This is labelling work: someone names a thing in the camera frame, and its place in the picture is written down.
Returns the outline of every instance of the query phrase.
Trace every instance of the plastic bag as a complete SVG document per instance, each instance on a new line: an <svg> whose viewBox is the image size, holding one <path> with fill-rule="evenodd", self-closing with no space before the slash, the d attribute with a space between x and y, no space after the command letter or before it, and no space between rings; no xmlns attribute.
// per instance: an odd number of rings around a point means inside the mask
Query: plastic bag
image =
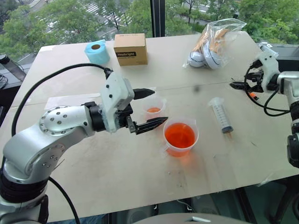
<svg viewBox="0 0 299 224"><path fill-rule="evenodd" d="M237 19L208 23L189 54L187 64L193 67L207 66L211 69L224 67L231 59L227 54L227 46L236 38L237 31L241 31L245 25L245 22Z"/></svg>

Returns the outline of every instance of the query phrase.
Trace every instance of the plastic measuring cup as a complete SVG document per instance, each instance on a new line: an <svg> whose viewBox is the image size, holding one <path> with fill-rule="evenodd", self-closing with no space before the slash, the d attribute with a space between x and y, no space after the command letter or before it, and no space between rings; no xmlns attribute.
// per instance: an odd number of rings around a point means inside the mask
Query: plastic measuring cup
<svg viewBox="0 0 299 224"><path fill-rule="evenodd" d="M143 100L142 108L145 112L145 119L163 117L166 108L166 99L157 95L146 97Z"/></svg>
<svg viewBox="0 0 299 224"><path fill-rule="evenodd" d="M169 119L163 129L168 154L180 157L188 154L199 138L196 120L188 118Z"/></svg>

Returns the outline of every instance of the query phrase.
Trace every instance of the crosswalk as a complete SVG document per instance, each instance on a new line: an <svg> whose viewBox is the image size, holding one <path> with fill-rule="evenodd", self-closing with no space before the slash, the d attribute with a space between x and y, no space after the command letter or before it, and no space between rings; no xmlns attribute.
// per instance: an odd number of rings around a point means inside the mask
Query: crosswalk
<svg viewBox="0 0 299 224"><path fill-rule="evenodd" d="M22 0L21 2L23 2L24 5L29 5L33 0Z"/></svg>
<svg viewBox="0 0 299 224"><path fill-rule="evenodd" d="M99 15L99 6L94 3L84 4L83 7L86 9L87 12L92 13L94 15ZM120 21L120 25L124 26L126 24L130 24L132 22L129 16L122 15L121 17L116 16L115 19ZM107 25L109 21L114 21L113 17L108 15L103 17L103 23Z"/></svg>

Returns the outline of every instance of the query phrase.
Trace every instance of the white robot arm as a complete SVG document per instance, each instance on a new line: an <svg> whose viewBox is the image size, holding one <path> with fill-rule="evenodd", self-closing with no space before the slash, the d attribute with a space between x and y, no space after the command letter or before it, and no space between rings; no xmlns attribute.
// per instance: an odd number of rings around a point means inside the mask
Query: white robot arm
<svg viewBox="0 0 299 224"><path fill-rule="evenodd" d="M264 112L269 116L280 116L291 113L292 135L288 136L287 153L289 162L299 168L299 71L284 71L278 69L277 54L274 51L266 50L258 55L245 75L244 89L248 94L249 87L246 80L256 82L256 86L251 87L250 91L272 93L265 105L259 105L250 96L249 98L259 106L264 108ZM276 94L284 94L287 97L290 110L277 110L268 108L268 102ZM270 114L268 110L281 111L280 114Z"/></svg>
<svg viewBox="0 0 299 224"><path fill-rule="evenodd" d="M100 105L57 106L7 142L0 173L0 224L47 222L47 182L62 154L82 139L122 127L140 134L167 120L156 118L142 125L133 122L130 102L154 91L133 90L128 80L111 72L100 91Z"/></svg>

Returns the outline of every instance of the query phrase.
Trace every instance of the white table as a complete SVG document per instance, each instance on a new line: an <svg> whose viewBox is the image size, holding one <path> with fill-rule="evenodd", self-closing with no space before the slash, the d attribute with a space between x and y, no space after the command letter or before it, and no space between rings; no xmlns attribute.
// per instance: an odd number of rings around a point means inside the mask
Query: white table
<svg viewBox="0 0 299 224"><path fill-rule="evenodd" d="M188 157L164 156L163 131L141 135L121 129L96 133L68 149L65 161L52 173L71 197L80 217L163 203L296 175L286 156L291 133L289 115L271 118L229 82L242 80L259 52L245 32L231 45L234 59L223 69L183 68L197 35L147 39L149 64L120 67L113 42L107 42L107 67L128 78L133 88L156 87L167 99L167 115L197 120L200 137ZM24 94L41 78L77 63L87 63L86 43L43 47L37 55L0 129L0 148L10 139L14 113ZM67 71L42 84L20 116L17 132L37 122L49 97L99 92L104 73L97 68ZM199 85L199 92L194 86ZM211 108L213 97L223 97L234 127L232 138L223 135ZM266 99L268 95L259 95ZM140 100L133 101L132 118L144 120ZM287 108L284 96L272 106ZM49 221L73 218L61 193L49 183Z"/></svg>

